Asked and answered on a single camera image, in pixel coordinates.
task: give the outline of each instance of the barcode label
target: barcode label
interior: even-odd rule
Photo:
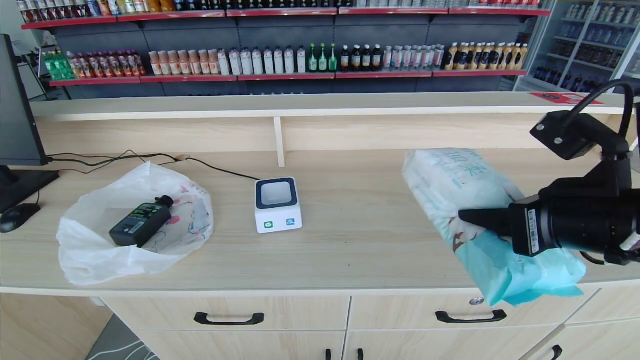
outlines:
[[[536,220],[536,210],[532,209],[527,212],[529,223],[529,243],[531,244],[531,255],[540,251],[538,243],[538,221]]]

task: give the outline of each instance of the drawer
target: drawer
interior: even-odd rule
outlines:
[[[640,287],[602,288],[567,323],[640,318]]]
[[[344,331],[135,333],[162,360],[340,360],[344,341]]]
[[[344,330],[349,307],[349,297],[102,299],[131,329],[149,330]]]
[[[457,329],[560,324],[593,292],[585,291],[584,296],[569,298],[542,296],[518,307],[501,302],[493,308],[484,302],[471,305],[472,299],[482,297],[479,290],[455,295],[353,297],[349,329]],[[443,312],[442,320],[450,322],[439,320],[437,311]],[[492,318],[498,321],[478,322]]]

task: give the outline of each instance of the white plastic bag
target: white plastic bag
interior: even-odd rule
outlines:
[[[171,219],[142,248],[115,245],[109,230],[140,204],[162,195],[174,201]],[[153,275],[198,250],[212,233],[209,193],[188,177],[147,162],[67,210],[56,235],[58,259],[67,280],[76,285]]]

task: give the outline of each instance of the black device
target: black device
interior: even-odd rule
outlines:
[[[42,166],[47,162],[11,38],[0,35],[0,213],[58,178],[57,171],[11,171],[8,165]]]
[[[617,133],[591,115],[580,113],[615,86],[625,91]],[[556,179],[537,195],[508,208],[461,210],[460,219],[510,236],[513,251],[524,256],[566,247],[579,250],[598,265],[640,262],[640,190],[632,188],[632,153],[626,141],[633,101],[632,87],[614,80],[594,90],[571,111],[548,113],[531,129],[533,137],[564,160],[579,158],[600,145],[600,163],[584,177]],[[640,102],[635,107],[638,116]],[[595,260],[588,252],[604,255],[604,261]]]
[[[169,208],[172,206],[173,199],[169,196],[156,197],[155,203],[146,202],[138,206],[114,226],[109,235],[118,246],[142,247],[171,219]]]

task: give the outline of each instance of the wooden panel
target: wooden panel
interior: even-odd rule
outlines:
[[[346,329],[349,297],[269,298],[103,298],[103,301],[132,329],[186,330],[307,330]],[[247,321],[264,313],[257,325],[201,325],[195,313],[209,314],[212,322]]]
[[[287,117],[287,151],[425,149],[540,149],[529,134],[540,114]]]
[[[210,332],[136,331],[162,360],[324,360],[326,349],[340,359],[344,331]]]
[[[344,360],[519,359],[554,326],[482,330],[349,331]]]
[[[567,323],[640,318],[640,288],[612,286],[601,289]]]
[[[521,360],[549,360],[553,346],[562,348],[560,360],[637,359],[640,320],[593,325],[570,325],[532,349]]]
[[[81,297],[0,295],[4,360],[83,360],[113,314]]]
[[[517,325],[561,324],[593,293],[581,297],[542,298],[513,307],[505,302],[493,309],[507,314],[491,323],[456,324],[436,319],[436,311],[446,311],[455,319],[472,320],[493,317],[486,303],[472,306],[470,300],[482,297],[479,290],[463,295],[353,297],[349,329],[459,329],[461,327],[504,327]]]
[[[276,151],[273,118],[39,122],[47,153]]]

